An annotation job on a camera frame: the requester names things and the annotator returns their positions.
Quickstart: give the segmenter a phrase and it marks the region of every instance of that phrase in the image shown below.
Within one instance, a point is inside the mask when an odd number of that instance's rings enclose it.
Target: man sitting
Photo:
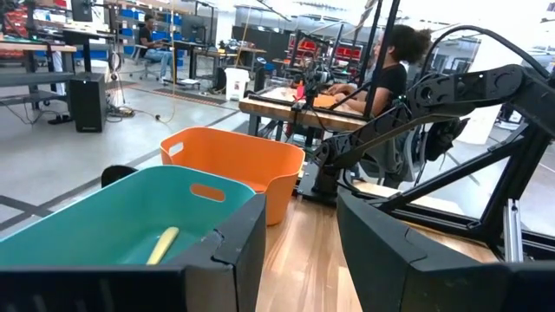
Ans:
[[[170,67],[170,73],[172,74],[171,79],[173,80],[173,52],[159,49],[163,48],[164,45],[161,43],[162,40],[153,41],[153,29],[154,17],[146,14],[145,26],[139,30],[139,42],[141,45],[148,47],[148,49],[142,49],[140,51],[140,57],[161,63],[160,82],[164,83],[164,78],[166,77],[166,67],[168,65]]]

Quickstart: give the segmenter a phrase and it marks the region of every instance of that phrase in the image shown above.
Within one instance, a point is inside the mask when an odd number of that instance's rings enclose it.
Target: woman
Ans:
[[[414,30],[407,25],[395,25],[391,30],[390,43],[386,51],[380,76],[375,82],[372,115],[378,116],[391,106],[391,101],[405,93],[407,88],[407,70],[401,62],[413,64],[418,62],[428,50],[431,41],[430,30]],[[382,48],[382,39],[374,46],[374,58],[377,59]],[[328,89],[328,94],[336,97],[336,102],[344,99],[355,91],[349,84],[336,84]],[[357,94],[354,99],[346,101],[338,110],[362,114],[366,107],[365,91]]]

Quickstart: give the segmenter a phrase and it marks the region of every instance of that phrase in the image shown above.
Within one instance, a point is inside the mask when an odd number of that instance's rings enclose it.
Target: orange plastic bin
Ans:
[[[300,148],[208,127],[191,127],[162,141],[164,165],[186,166],[234,179],[266,195],[266,224],[280,223],[304,162]]]

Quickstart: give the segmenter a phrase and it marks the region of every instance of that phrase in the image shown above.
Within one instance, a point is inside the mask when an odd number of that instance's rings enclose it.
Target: bin handle hole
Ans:
[[[183,151],[183,142],[170,147],[170,150],[168,152],[170,153],[170,156],[174,156],[176,153],[179,153],[181,151]]]
[[[219,203],[225,201],[225,193],[217,188],[195,183],[191,185],[190,191],[200,198],[210,199]]]

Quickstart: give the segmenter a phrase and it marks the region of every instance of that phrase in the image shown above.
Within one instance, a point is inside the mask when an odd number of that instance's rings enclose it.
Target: white bucket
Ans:
[[[244,69],[226,68],[225,78],[227,84],[225,85],[225,99],[228,101],[239,101],[243,99],[245,93],[245,84],[251,79],[249,72]]]

